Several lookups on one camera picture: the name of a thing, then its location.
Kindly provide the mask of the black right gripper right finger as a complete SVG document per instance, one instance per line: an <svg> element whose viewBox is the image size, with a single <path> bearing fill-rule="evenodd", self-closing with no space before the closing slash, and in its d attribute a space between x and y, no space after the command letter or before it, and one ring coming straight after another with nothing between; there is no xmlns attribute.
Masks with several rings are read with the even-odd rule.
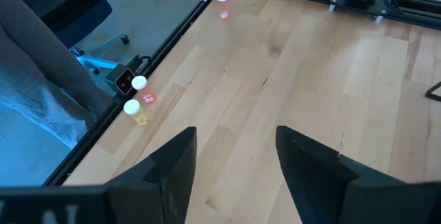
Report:
<svg viewBox="0 0 441 224"><path fill-rule="evenodd" d="M285 182L303 223L337 223L347 184L362 175L373 186L405 183L350 160L338 151L285 125L276 128L276 151Z"/></svg>

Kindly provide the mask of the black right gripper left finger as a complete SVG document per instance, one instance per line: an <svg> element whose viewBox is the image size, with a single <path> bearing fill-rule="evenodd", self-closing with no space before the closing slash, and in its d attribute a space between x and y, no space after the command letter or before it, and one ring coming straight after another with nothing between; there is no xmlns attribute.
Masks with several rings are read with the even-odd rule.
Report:
<svg viewBox="0 0 441 224"><path fill-rule="evenodd" d="M107 223L184 223L196 171L197 132L188 127L106 183Z"/></svg>

